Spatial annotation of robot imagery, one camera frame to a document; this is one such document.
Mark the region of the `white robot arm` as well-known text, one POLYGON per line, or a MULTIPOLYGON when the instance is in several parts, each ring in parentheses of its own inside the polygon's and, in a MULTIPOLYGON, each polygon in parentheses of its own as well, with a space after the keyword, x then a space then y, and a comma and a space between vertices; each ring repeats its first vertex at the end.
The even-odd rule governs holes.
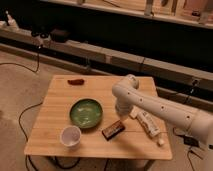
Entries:
POLYGON ((176 103, 138 90, 139 81, 127 75, 112 86, 118 115, 130 114, 137 106, 156 117, 186 131, 209 149, 213 148, 213 115, 198 108, 176 103))

